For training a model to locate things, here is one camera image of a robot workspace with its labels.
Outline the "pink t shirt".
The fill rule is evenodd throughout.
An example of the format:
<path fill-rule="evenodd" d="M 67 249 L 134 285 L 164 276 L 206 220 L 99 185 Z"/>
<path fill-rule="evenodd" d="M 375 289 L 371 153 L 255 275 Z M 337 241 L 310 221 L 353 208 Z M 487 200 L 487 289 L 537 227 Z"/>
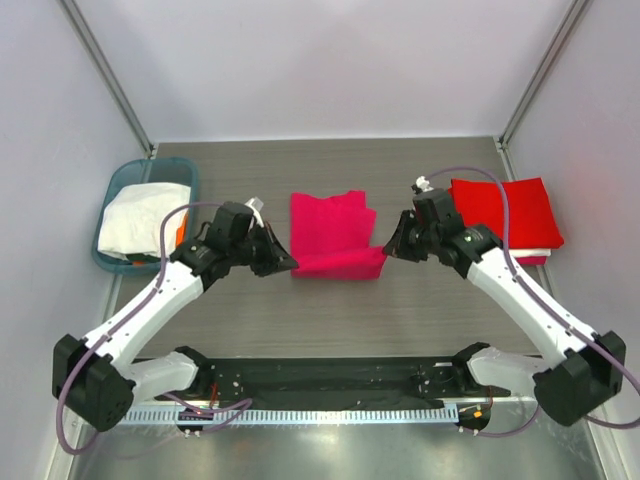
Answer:
<path fill-rule="evenodd" d="M 377 213 L 366 193 L 350 190 L 327 198 L 295 192 L 290 197 L 294 278 L 368 281 L 380 277 L 386 256 L 370 244 Z"/>

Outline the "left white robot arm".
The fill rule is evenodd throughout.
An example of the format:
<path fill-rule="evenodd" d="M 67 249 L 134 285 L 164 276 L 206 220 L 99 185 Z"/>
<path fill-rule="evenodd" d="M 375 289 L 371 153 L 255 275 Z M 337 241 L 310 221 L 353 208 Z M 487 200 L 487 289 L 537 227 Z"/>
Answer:
<path fill-rule="evenodd" d="M 65 335 L 53 352 L 52 390 L 58 415 L 66 409 L 95 430 L 113 428 L 129 409 L 166 393 L 190 399 L 211 390 L 211 362 L 190 347 L 138 361 L 143 347 L 179 311 L 236 266 L 258 277 L 297 268 L 271 226 L 262 202 L 226 202 L 202 239 L 187 239 L 161 264 L 156 277 L 109 320 L 77 339 Z"/>

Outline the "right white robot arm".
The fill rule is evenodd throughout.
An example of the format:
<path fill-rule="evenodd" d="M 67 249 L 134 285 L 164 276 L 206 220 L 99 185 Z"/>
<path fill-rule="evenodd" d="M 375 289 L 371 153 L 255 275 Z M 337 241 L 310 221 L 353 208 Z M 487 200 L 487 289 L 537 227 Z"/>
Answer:
<path fill-rule="evenodd" d="M 615 332 L 597 333 L 554 300 L 486 226 L 464 225 L 448 191 L 416 188 L 385 255 L 412 261 L 436 257 L 487 294 L 537 348 L 538 359 L 482 342 L 458 352 L 451 383 L 470 396 L 483 387 L 532 396 L 556 423 L 571 426 L 616 396 L 626 345 Z"/>

